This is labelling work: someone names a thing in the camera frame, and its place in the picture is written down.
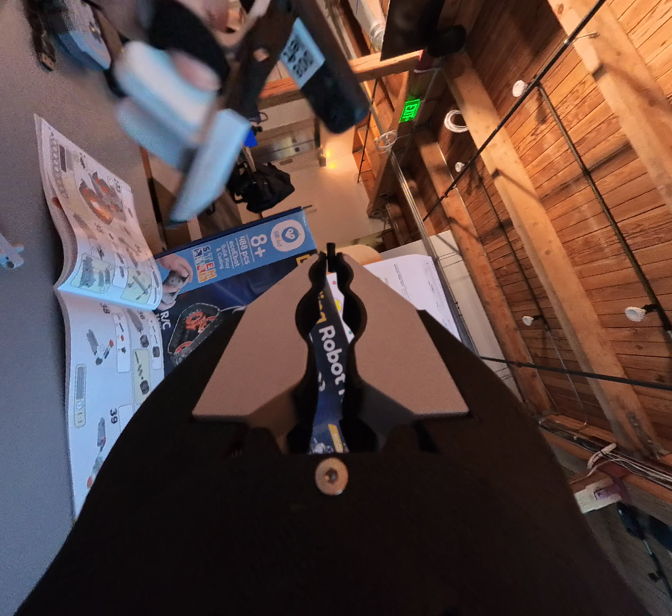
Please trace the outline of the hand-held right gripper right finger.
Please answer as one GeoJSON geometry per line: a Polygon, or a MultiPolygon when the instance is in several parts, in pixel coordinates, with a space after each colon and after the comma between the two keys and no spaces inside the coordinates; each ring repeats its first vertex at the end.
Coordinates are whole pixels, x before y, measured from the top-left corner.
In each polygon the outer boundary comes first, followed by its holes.
{"type": "Polygon", "coordinates": [[[468,415],[424,318],[433,318],[339,253],[348,346],[340,428],[350,452],[374,452],[398,427],[468,415]]]}

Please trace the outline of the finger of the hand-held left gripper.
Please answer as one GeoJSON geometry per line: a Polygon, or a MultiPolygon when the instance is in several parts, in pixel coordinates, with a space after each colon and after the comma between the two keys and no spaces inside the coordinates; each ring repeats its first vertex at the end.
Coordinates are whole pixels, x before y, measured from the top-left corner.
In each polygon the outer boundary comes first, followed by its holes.
{"type": "Polygon", "coordinates": [[[248,119],[231,109],[219,110],[189,164],[169,215],[186,223],[203,213],[224,191],[251,130],[248,119]]]}

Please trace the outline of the blue robot kit box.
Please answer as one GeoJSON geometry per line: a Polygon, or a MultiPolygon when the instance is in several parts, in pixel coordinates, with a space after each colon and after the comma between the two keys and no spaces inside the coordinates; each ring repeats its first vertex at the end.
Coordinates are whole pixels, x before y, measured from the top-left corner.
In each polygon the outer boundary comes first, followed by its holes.
{"type": "MultiPolygon", "coordinates": [[[[155,257],[163,281],[155,310],[168,375],[214,330],[310,260],[316,244],[299,208],[183,245],[155,257]]],[[[318,402],[310,453],[348,452],[340,428],[348,346],[336,280],[328,276],[310,331],[318,371],[318,402]]]]}

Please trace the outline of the grey desk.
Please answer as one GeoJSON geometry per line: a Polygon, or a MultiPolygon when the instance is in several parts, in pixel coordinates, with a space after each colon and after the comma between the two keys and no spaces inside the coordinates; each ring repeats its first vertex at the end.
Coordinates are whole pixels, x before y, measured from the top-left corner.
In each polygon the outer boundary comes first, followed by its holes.
{"type": "Polygon", "coordinates": [[[1,614],[12,615],[72,523],[64,420],[64,333],[53,284],[63,268],[40,177],[34,115],[132,188],[151,250],[161,249],[139,148],[120,130],[102,74],[36,60],[22,0],[1,0],[1,233],[24,247],[1,269],[1,614]]]}

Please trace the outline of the open instruction manual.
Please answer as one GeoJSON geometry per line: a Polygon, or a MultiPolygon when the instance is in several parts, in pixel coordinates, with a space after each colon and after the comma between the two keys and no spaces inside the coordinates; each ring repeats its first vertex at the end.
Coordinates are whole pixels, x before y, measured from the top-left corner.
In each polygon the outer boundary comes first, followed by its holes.
{"type": "Polygon", "coordinates": [[[74,515],[113,444],[165,374],[161,276],[130,186],[34,115],[40,174],[63,247],[64,398],[74,515]]]}

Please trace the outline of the small grey brick piece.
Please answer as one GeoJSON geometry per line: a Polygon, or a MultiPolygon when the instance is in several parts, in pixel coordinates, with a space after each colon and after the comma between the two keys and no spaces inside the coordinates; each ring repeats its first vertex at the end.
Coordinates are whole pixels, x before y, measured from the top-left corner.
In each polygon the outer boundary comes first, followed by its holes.
{"type": "Polygon", "coordinates": [[[11,243],[2,233],[1,240],[1,267],[7,270],[19,268],[23,265],[24,246],[11,243]]]}

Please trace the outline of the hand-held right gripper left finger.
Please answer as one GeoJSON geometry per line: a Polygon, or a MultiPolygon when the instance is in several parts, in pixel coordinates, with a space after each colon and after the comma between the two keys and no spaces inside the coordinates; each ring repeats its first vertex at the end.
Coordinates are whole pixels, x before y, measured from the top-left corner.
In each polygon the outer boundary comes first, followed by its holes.
{"type": "Polygon", "coordinates": [[[271,432],[308,452],[319,396],[310,333],[321,318],[323,254],[310,256],[244,311],[194,410],[271,432]]]}

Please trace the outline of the white notice board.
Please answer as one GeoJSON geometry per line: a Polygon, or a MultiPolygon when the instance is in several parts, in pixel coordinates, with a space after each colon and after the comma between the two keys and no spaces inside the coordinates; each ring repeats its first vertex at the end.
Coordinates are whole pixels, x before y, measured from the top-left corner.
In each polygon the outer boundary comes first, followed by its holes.
{"type": "Polygon", "coordinates": [[[460,342],[458,324],[449,307],[433,260],[423,254],[409,254],[365,265],[418,310],[428,312],[460,342]]]}

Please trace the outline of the black bag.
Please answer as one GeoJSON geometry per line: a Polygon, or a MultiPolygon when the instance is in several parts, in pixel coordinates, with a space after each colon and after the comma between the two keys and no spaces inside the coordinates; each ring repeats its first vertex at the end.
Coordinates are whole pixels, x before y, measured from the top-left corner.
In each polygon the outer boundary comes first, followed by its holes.
{"type": "Polygon", "coordinates": [[[252,168],[246,161],[233,169],[226,185],[234,203],[246,205],[248,212],[261,215],[295,192],[290,174],[274,164],[252,168]]]}

